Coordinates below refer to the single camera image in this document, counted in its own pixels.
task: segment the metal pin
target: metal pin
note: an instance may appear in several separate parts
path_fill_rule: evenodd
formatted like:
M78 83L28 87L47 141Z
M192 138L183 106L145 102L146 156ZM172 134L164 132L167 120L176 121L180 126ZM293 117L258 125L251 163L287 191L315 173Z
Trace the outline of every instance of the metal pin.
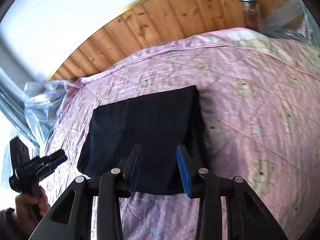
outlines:
M208 173L208 169L206 169L206 168L200 168L200 169L199 169L199 173L200 173L200 174L207 174L207 173Z
M118 174L118 173L120 173L120 169L119 168L113 168L112 170L111 170L111 173L112 174Z
M84 177L82 176L76 177L76 183L81 183L83 181L84 181Z
M243 179L242 177L240 177L240 176L236 176L236 177L235 177L235 181L236 181L237 183L242 183L242 182L244 181L244 179Z

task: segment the black metal bracket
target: black metal bracket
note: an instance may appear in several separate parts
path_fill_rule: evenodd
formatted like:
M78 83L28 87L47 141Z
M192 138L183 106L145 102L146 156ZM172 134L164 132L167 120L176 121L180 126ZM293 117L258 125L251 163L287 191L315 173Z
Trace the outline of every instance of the black metal bracket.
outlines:
M54 173L55 169L67 160L63 150L30 160L28 148L18 137L10 141L10 155L13 170L13 175L9 178L11 189L36 198L40 198L39 182ZM31 215L36 223L42 219L37 205L32 206Z
M222 239L221 197L226 197L228 240L287 240L281 227L247 182L240 176L218 177L199 162L192 162L184 146L191 177L190 198L200 198L196 240ZM129 198L134 191L132 169L140 146L118 168L95 179L77 177L55 202L37 226L30 240L89 240L93 197L98 198L98 240L123 240L119 198Z

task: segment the wooden panel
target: wooden panel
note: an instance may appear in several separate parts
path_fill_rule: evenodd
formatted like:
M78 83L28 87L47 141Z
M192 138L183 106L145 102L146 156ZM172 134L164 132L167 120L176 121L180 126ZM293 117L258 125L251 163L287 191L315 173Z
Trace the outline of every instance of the wooden panel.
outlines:
M62 76L63 79L75 80L77 77L71 73L71 71L66 67L66 65L62 64L57 71L57 74Z
M104 55L108 56L108 59L112 64L125 58L126 55L110 37L105 28L101 28L95 32L90 39L98 46Z
M112 65L107 59L107 56L104 55L98 46L90 39L82 43L78 49L82 51L91 64L99 71L103 71Z
M99 73L100 71L92 64L92 62L83 54L81 49L76 49L71 57L73 61L81 68L84 72L89 75Z
M143 4L164 42L185 38L184 30L168 0L150 0Z
M70 70L73 75L77 77L89 76L89 73L87 73L85 70L82 70L71 56L68 57L63 64Z
M207 32L196 0L169 0L169 2L187 37Z
M158 29L142 5L125 12L121 18L129 26L142 47L162 42Z
M142 49L141 44L136 40L133 33L128 29L121 17L117 17L104 26L110 37L117 44L118 48L126 55Z
M239 0L220 0L227 28L243 27L243 5Z
M52 76L52 79L64 79L63 76L61 76L58 71Z
M226 28L220 0L197 0L207 31Z
M258 0L261 17L286 0ZM244 27L239 0L143 1L107 23L78 47L53 79L76 79L101 72L132 53L160 42L195 34Z

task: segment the clear plastic sheet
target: clear plastic sheet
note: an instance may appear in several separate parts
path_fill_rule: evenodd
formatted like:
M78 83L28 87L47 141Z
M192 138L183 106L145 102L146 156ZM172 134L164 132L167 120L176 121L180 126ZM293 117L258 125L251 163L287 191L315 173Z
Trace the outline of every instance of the clear plastic sheet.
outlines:
M320 29L301 0L280 0L277 10L264 18L259 32L270 38L293 39L320 51Z
M59 118L59 108L63 98L71 85L72 82L66 80L26 83L23 91L24 114L40 147L46 146Z

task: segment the pink bedspread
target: pink bedspread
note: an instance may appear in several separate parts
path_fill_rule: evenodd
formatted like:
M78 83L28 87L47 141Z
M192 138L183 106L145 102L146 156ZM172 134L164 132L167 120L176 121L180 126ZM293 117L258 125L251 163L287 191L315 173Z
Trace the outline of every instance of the pink bedspread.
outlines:
M244 177L289 240L298 239L320 206L319 66L312 46L235 28L152 46L80 78L64 99L47 150L68 155L42 183L50 203L80 175L76 165L93 109L196 85L211 169ZM125 239L195 237L199 202L185 194L135 193L120 204ZM95 238L96 201L93 210ZM226 239L224 202L222 211Z

